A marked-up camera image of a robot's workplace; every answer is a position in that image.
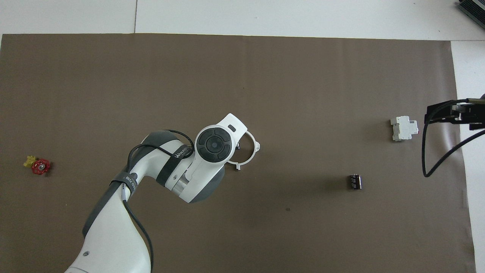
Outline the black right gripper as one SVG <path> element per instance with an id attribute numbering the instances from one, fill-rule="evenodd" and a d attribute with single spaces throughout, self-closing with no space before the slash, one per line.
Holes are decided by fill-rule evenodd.
<path id="1" fill-rule="evenodd" d="M 457 123 L 457 111 L 449 110 L 457 104 L 456 100 L 448 100 L 438 104 L 432 104 L 427 107 L 424 116 L 424 123 Z M 458 124 L 468 124 L 470 131 L 485 129 L 485 99 L 468 99 L 467 103 L 457 105 Z"/>

